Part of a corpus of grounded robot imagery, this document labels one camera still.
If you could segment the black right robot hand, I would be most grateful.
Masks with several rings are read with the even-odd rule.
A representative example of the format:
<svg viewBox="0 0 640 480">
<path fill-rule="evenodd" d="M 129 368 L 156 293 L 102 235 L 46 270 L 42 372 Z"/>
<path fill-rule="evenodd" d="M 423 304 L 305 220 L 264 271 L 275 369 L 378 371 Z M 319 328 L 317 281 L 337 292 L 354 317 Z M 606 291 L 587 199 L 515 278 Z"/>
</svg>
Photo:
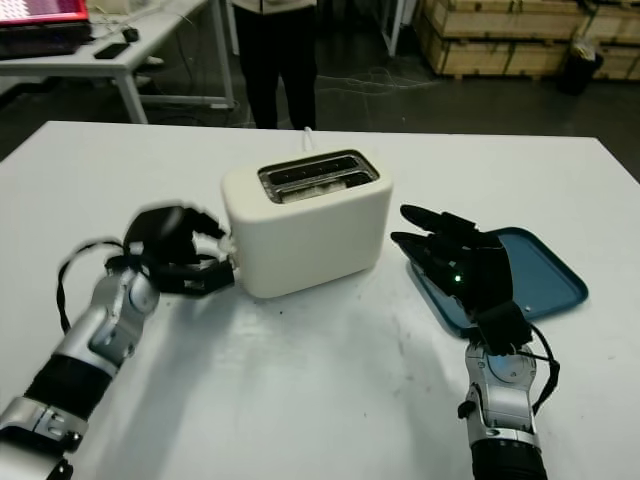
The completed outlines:
<svg viewBox="0 0 640 480">
<path fill-rule="evenodd" d="M 496 235 L 449 212 L 404 204 L 400 214 L 425 233 L 396 231 L 391 240 L 471 323 L 513 300 L 508 254 Z"/>
</svg>

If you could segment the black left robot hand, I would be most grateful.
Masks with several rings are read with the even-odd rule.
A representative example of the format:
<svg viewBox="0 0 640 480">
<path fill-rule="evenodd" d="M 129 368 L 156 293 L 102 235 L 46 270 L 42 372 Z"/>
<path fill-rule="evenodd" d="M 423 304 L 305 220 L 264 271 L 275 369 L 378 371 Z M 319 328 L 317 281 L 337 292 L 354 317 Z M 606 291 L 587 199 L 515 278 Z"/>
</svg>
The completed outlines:
<svg viewBox="0 0 640 480">
<path fill-rule="evenodd" d="M 222 240 L 227 232 L 208 213 L 185 205 L 141 211 L 128 227 L 123 246 L 162 265 L 195 265 L 201 259 L 194 235 Z"/>
</svg>

